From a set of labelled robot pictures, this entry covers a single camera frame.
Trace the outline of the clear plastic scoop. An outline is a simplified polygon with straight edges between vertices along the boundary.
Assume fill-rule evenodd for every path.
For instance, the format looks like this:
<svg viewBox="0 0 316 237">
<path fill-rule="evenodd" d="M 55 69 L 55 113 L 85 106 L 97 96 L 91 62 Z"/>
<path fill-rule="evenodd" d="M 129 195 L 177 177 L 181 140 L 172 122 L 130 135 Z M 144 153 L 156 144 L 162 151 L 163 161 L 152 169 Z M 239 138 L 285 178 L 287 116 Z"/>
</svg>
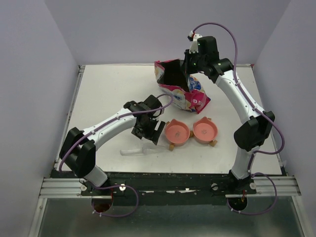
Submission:
<svg viewBox="0 0 316 237">
<path fill-rule="evenodd" d="M 144 144 L 141 148 L 121 150 L 122 156 L 145 156 L 151 154 L 159 154 L 168 151 L 168 146 Z"/>
</svg>

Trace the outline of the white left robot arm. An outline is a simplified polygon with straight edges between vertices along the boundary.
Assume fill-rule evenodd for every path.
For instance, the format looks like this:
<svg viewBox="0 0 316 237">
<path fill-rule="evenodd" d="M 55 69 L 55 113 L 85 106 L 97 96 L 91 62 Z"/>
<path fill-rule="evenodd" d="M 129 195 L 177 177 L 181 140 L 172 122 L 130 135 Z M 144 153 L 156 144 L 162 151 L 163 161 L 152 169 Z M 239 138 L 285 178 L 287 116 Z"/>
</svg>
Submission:
<svg viewBox="0 0 316 237">
<path fill-rule="evenodd" d="M 141 102 L 126 102 L 122 109 L 97 125 L 70 129 L 59 154 L 58 170 L 61 172 L 66 165 L 78 178 L 89 181 L 97 194 L 106 194 L 110 186 L 107 174 L 96 165 L 98 149 L 128 129 L 137 138 L 156 145 L 165 126 L 165 122 L 157 120 L 164 108 L 158 97 L 150 95 Z"/>
</svg>

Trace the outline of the pet food bag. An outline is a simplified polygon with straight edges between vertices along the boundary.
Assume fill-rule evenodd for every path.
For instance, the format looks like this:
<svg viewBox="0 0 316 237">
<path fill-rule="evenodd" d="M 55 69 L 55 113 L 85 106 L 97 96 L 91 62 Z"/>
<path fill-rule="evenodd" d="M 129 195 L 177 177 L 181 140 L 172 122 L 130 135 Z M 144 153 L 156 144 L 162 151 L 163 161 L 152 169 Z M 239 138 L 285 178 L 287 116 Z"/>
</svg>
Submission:
<svg viewBox="0 0 316 237">
<path fill-rule="evenodd" d="M 185 72 L 183 60 L 155 61 L 154 68 L 158 86 L 172 94 L 177 108 L 199 114 L 211 101 L 200 81 Z"/>
</svg>

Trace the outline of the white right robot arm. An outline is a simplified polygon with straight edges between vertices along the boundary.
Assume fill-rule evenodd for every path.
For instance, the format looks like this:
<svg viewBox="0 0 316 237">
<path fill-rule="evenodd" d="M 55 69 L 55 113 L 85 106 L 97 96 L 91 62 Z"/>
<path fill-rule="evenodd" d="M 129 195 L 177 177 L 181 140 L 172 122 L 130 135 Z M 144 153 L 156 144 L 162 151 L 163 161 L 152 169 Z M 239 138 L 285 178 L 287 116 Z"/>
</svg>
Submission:
<svg viewBox="0 0 316 237">
<path fill-rule="evenodd" d="M 244 179 L 250 175 L 255 152 L 268 138 L 275 115 L 266 112 L 251 97 L 231 61 L 219 57 L 215 37 L 193 34 L 189 40 L 192 44 L 185 50 L 185 72 L 206 75 L 227 96 L 241 122 L 241 127 L 234 132 L 237 155 L 230 171 L 234 177 L 227 181 L 228 190 L 237 194 L 245 188 Z"/>
</svg>

